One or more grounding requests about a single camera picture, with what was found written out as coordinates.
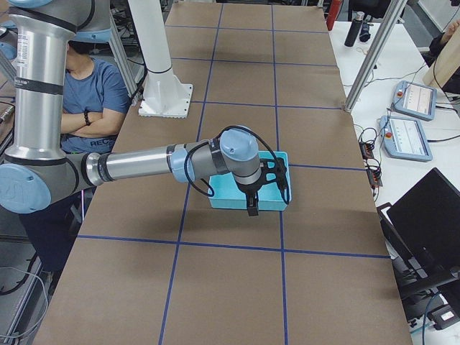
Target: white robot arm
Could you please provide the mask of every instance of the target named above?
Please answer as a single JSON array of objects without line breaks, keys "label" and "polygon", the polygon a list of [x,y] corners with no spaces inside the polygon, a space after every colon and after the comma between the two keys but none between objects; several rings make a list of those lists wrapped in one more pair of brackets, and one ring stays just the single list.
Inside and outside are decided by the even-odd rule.
[{"label": "white robot arm", "polygon": [[[276,182],[285,201],[286,167],[273,155],[275,168],[258,156],[256,134],[230,126],[215,138],[149,150],[66,155],[60,149],[65,56],[68,40],[107,41],[109,0],[9,0],[18,28],[17,111],[14,143],[0,165],[0,204],[31,213],[85,188],[104,182],[172,173],[194,180],[232,172],[257,215],[257,191]],[[267,180],[267,174],[276,178]]]}]

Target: computer monitor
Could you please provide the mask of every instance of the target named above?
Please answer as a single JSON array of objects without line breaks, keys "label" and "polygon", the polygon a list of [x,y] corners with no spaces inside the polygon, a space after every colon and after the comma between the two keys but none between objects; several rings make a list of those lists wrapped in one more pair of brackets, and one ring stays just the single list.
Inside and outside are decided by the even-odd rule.
[{"label": "computer monitor", "polygon": [[[460,192],[438,169],[415,184],[387,215],[429,277],[460,266]],[[460,315],[460,281],[438,289]]]}]

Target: white desk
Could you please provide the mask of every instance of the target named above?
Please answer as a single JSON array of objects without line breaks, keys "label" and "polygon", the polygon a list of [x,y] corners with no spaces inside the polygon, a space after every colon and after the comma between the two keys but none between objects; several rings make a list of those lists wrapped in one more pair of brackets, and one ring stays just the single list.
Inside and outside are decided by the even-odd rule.
[{"label": "white desk", "polygon": [[[376,23],[370,28],[371,40],[366,43],[356,40],[353,47],[346,47],[344,41],[349,25],[349,22],[336,22],[333,30],[330,32],[334,54],[337,65],[340,68],[341,79],[346,94],[351,89],[349,86],[354,82],[364,61],[365,53],[370,48],[372,38],[375,37],[380,24]],[[374,79],[403,77],[408,73],[415,72],[423,64],[423,58],[404,26],[396,24],[377,60],[377,68],[374,69]],[[415,74],[415,77],[412,74],[403,79],[407,81],[413,80],[415,83],[423,83],[422,78],[427,70],[428,67],[425,65]],[[391,104],[395,86],[399,81],[400,79],[376,80],[364,88],[356,106],[351,112],[354,123],[364,128],[374,127],[377,129],[377,120],[387,114],[386,108]],[[447,102],[442,91],[438,92],[437,102]],[[433,121],[422,122],[425,135],[428,139],[443,139],[460,134],[460,118],[454,111],[436,109]],[[377,206],[386,202],[394,203],[397,201],[433,167],[437,167],[460,189],[460,138],[448,142],[431,143],[430,149],[433,153],[433,160],[430,162],[413,162],[390,158],[383,148],[379,154],[380,138],[377,139],[375,147],[374,155],[382,163],[383,182],[383,187],[380,188],[379,197],[376,201]],[[421,332],[414,333],[414,345],[419,345],[421,342]],[[427,345],[459,344],[460,324],[449,327],[444,331],[434,331],[432,328],[427,328],[425,343]]]}]

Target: red fire extinguisher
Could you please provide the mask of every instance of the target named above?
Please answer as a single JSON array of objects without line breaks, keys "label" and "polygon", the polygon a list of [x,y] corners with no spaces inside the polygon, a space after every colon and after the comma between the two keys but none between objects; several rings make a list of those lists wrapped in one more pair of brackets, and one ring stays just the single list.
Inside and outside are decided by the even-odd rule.
[{"label": "red fire extinguisher", "polygon": [[331,8],[329,9],[328,17],[326,19],[326,25],[329,31],[331,31],[334,27],[334,22],[336,21],[337,16],[339,15],[341,5],[342,0],[332,0]]}]

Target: blue bin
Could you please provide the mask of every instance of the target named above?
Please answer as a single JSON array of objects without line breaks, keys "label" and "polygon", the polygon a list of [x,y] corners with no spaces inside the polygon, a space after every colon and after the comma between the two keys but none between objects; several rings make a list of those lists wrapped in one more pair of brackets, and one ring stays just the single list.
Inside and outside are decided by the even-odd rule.
[{"label": "blue bin", "polygon": [[[285,161],[287,168],[286,178],[289,183],[289,201],[292,199],[288,154],[286,152],[275,151],[276,157],[281,157]],[[260,158],[272,158],[268,151],[259,151]],[[211,176],[209,184],[214,189],[215,195],[209,197],[213,208],[232,208],[236,210],[246,209],[246,196],[236,186],[235,179],[229,172],[225,175]],[[281,199],[280,190],[276,183],[264,185],[259,190],[259,210],[260,211],[283,211],[286,208],[285,202]]]}]

